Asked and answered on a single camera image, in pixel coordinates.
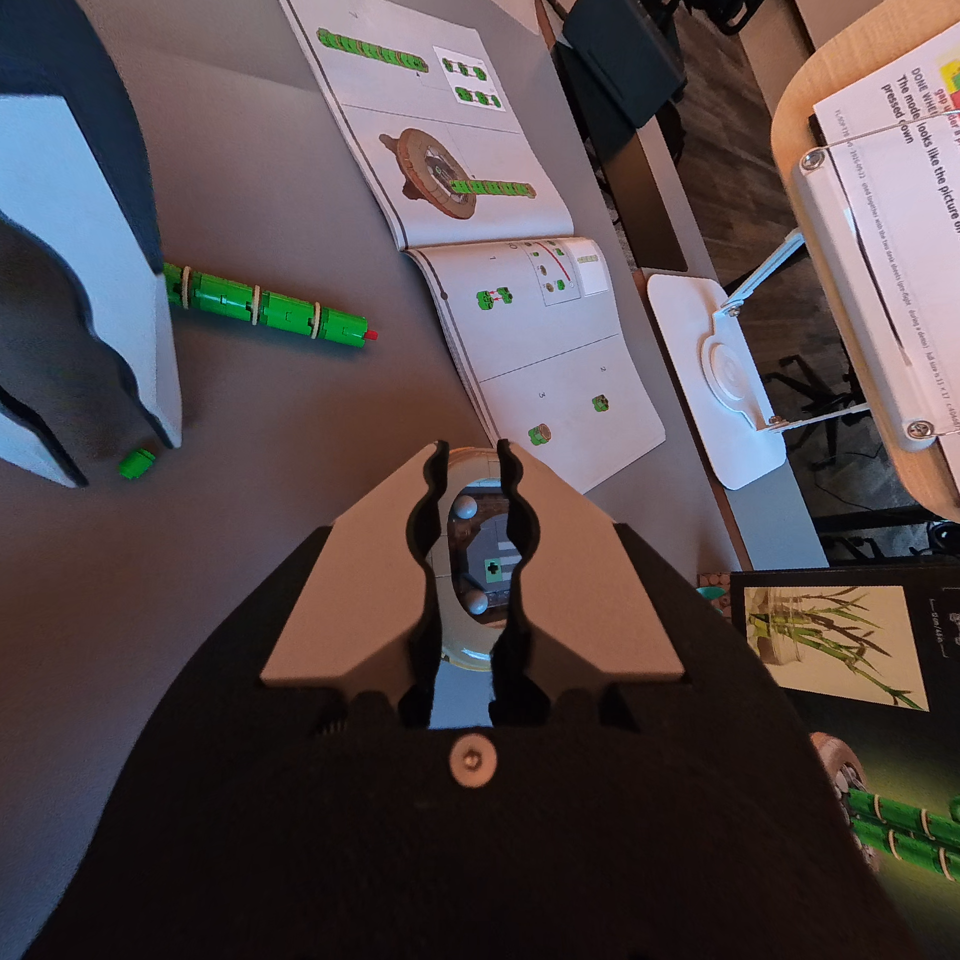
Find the green bamboo stalk model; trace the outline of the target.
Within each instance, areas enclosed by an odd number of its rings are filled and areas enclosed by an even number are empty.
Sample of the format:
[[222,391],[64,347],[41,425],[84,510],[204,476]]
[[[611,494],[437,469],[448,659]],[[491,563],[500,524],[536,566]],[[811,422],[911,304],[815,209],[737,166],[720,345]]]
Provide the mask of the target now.
[[170,304],[197,309],[261,326],[296,333],[361,349],[378,340],[366,318],[270,292],[254,284],[239,283],[164,263],[163,276]]

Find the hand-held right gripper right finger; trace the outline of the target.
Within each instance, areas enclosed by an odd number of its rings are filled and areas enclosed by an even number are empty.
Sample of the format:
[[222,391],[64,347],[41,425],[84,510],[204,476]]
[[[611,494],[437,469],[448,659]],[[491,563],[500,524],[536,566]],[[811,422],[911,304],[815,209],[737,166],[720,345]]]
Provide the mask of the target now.
[[493,725],[541,725],[570,690],[683,678],[615,522],[521,445],[497,453],[520,562],[491,654]]

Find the printed instruction sheet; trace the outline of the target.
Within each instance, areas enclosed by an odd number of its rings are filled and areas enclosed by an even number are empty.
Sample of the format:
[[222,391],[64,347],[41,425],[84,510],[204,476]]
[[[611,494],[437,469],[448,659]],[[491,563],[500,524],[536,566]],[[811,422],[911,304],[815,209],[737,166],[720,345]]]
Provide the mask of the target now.
[[906,447],[958,433],[958,25],[816,102],[810,174]]

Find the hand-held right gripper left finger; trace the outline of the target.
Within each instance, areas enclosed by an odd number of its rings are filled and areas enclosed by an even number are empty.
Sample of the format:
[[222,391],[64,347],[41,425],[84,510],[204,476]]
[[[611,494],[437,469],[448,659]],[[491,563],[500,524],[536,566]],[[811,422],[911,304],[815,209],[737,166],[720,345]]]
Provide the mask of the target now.
[[260,678],[269,687],[383,693],[404,724],[429,724],[442,625],[429,552],[450,447],[438,440],[333,523]]

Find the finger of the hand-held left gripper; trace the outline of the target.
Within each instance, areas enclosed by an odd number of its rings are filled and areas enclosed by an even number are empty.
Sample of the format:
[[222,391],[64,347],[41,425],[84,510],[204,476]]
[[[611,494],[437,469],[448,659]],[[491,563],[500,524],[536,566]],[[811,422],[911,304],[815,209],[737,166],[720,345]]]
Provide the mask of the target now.
[[1,458],[69,488],[89,485],[43,418],[1,389]]
[[183,408],[162,273],[154,273],[65,99],[1,97],[4,218],[77,282],[91,333],[126,363],[134,395],[170,448]]

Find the black power adapter box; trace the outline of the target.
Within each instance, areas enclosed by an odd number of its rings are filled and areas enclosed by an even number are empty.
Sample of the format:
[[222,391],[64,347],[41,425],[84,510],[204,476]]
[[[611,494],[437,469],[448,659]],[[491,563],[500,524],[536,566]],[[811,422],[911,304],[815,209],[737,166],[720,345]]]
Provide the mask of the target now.
[[678,2],[576,1],[562,33],[631,126],[643,127],[687,83]]

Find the tan round pot base model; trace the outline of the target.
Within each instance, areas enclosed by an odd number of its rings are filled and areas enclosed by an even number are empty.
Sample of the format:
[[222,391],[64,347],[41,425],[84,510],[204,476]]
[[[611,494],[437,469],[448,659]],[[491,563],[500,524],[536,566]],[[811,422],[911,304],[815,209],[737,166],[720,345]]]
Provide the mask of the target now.
[[442,652],[454,666],[489,671],[506,626],[511,579],[522,560],[507,531],[509,508],[497,450],[450,451],[447,489],[438,501],[440,535],[429,562],[436,576]]

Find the grey desk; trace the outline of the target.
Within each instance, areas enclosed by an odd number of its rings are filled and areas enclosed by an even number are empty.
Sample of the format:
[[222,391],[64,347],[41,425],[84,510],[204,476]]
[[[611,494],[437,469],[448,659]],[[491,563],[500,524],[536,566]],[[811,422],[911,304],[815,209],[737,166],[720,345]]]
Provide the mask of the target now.
[[366,316],[368,349],[174,321],[183,444],[145,479],[143,423],[57,431],[70,490],[2,463],[2,958],[63,893],[176,674],[314,529],[425,444],[486,435],[278,2],[81,2],[147,142],[175,263]]

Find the black toy set box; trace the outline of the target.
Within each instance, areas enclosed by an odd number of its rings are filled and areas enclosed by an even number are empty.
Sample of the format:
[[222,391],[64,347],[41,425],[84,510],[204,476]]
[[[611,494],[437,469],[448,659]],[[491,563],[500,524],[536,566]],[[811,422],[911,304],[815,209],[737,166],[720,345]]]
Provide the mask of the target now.
[[959,571],[710,573],[786,691],[852,838],[929,958],[959,957]]

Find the white document stand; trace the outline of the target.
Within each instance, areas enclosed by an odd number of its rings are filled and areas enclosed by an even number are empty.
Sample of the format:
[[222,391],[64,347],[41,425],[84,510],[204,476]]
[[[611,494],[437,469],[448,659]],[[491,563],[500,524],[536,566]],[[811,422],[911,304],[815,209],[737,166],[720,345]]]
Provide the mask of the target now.
[[958,433],[904,445],[903,431],[891,417],[886,380],[876,378],[880,365],[864,351],[862,329],[848,311],[853,297],[845,263],[837,257],[838,241],[828,235],[832,225],[850,238],[847,221],[834,212],[826,222],[808,185],[810,174],[825,171],[826,188],[836,186],[816,103],[955,24],[958,2],[882,2],[824,44],[783,93],[772,126],[774,160],[798,228],[732,294],[712,280],[658,274],[647,281],[707,457],[732,490],[781,466],[783,433],[806,423],[774,414],[738,321],[760,283],[804,245],[863,389],[860,406],[872,414],[903,486],[935,515],[958,522]]

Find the open instruction booklet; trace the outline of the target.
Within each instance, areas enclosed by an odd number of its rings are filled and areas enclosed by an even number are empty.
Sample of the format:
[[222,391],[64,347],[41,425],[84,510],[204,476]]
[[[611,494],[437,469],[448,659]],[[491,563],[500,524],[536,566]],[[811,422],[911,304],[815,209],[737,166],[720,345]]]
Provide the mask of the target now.
[[479,33],[391,2],[282,2],[488,437],[580,493],[666,438],[600,246],[532,150]]

